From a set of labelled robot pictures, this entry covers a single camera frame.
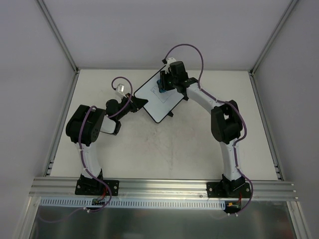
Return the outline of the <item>blue bone-shaped eraser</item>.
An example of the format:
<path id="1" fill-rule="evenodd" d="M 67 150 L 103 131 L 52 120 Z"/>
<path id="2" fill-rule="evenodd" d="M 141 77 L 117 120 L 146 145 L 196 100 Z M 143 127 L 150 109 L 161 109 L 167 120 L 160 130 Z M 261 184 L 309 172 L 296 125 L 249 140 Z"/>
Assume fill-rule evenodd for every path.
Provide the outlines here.
<path id="1" fill-rule="evenodd" d="M 157 85 L 160 93 L 166 92 L 164 82 L 161 79 L 157 80 Z"/>

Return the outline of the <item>small black-framed whiteboard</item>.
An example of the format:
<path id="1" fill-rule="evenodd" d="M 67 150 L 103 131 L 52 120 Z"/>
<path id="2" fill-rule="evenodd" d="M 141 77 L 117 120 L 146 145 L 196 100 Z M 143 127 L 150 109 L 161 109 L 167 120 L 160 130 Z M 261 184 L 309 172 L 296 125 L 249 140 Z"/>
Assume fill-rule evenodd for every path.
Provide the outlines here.
<path id="1" fill-rule="evenodd" d="M 160 123 L 168 112 L 172 111 L 184 97 L 176 89 L 164 93 L 159 92 L 157 80 L 160 79 L 160 71 L 162 69 L 158 70 L 134 92 L 136 97 L 149 101 L 143 108 L 156 123 Z"/>

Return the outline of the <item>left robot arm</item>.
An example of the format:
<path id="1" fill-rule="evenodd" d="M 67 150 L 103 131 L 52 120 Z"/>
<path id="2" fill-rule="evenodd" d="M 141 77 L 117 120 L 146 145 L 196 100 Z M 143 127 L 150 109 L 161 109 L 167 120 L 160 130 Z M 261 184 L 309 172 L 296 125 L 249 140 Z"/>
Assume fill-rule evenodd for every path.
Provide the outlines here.
<path id="1" fill-rule="evenodd" d="M 105 109 L 80 105 L 67 123 L 66 135 L 76 145 L 83 168 L 80 181 L 87 183 L 92 194 L 104 189 L 103 170 L 95 145 L 99 134 L 117 135 L 122 126 L 120 119 L 128 113 L 136 113 L 148 102 L 127 93 L 120 102 L 108 100 Z"/>

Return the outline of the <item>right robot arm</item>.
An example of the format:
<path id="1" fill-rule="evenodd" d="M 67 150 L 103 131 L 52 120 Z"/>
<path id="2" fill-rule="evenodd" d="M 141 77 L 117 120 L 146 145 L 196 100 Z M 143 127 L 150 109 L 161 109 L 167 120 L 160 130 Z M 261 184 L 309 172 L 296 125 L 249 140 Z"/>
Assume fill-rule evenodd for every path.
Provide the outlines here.
<path id="1" fill-rule="evenodd" d="M 160 79 L 157 82 L 159 92 L 177 90 L 185 100 L 195 101 L 210 114 L 211 133 L 220 143 L 222 151 L 222 188 L 227 196 L 236 196 L 245 184 L 235 146 L 243 129 L 237 103 L 234 100 L 220 101 L 201 89 L 199 81 L 188 76 L 183 62 L 168 58 L 164 59 L 163 63 L 164 69 L 160 71 Z"/>

